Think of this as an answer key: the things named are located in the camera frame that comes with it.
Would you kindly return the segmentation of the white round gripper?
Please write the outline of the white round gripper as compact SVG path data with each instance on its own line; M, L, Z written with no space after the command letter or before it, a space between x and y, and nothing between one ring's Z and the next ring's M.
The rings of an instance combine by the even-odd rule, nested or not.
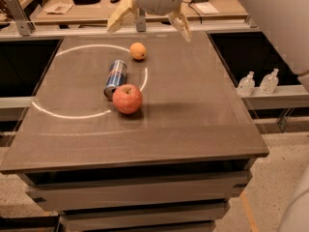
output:
M138 7L149 15L168 15L171 25L190 42L192 39L189 23L185 15L183 0L121 0L107 20L107 33L113 34L123 26L124 18L132 14L137 18Z

